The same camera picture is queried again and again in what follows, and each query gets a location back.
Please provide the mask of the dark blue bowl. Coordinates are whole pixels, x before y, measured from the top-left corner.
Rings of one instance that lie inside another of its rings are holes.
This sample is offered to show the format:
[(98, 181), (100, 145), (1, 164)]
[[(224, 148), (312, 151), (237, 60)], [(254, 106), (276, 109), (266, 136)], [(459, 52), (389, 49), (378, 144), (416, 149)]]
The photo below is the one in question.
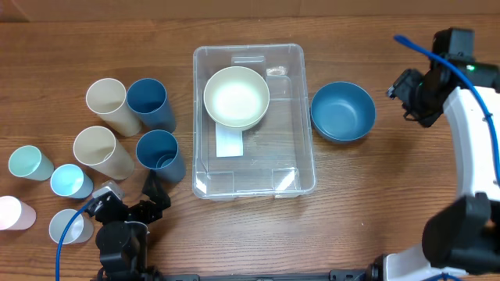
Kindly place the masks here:
[(347, 144), (363, 139), (373, 129), (377, 110), (360, 86), (337, 81), (321, 87), (310, 106), (311, 122), (326, 140)]

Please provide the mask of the pink small cup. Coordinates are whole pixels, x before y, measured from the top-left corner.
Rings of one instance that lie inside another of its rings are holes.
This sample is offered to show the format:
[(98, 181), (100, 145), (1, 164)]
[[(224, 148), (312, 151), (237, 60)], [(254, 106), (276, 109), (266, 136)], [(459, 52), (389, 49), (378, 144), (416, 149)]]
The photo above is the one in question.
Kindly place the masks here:
[(36, 221), (36, 211), (13, 196), (1, 197), (1, 230), (25, 230)]

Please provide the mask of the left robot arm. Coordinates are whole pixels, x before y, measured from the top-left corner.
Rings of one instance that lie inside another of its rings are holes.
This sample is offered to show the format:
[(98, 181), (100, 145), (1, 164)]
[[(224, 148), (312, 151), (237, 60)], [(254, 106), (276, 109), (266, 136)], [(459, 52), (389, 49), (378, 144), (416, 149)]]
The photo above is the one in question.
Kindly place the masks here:
[(100, 251), (97, 280), (163, 280), (163, 274), (147, 265), (148, 224), (163, 217), (171, 200), (154, 171), (142, 188), (148, 200), (129, 207), (123, 203), (124, 192), (109, 180), (92, 194), (85, 211), (102, 224), (95, 243)]

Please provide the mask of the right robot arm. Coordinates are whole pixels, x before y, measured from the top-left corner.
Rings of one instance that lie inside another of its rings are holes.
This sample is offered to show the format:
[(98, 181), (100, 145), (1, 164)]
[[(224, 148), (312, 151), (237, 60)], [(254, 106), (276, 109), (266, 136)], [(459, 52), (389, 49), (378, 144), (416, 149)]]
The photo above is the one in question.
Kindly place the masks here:
[(366, 280), (439, 280), (499, 271), (499, 68), (451, 57), (427, 74), (406, 69), (388, 89), (424, 127), (445, 116), (457, 198), (427, 221), (422, 241), (381, 255)]

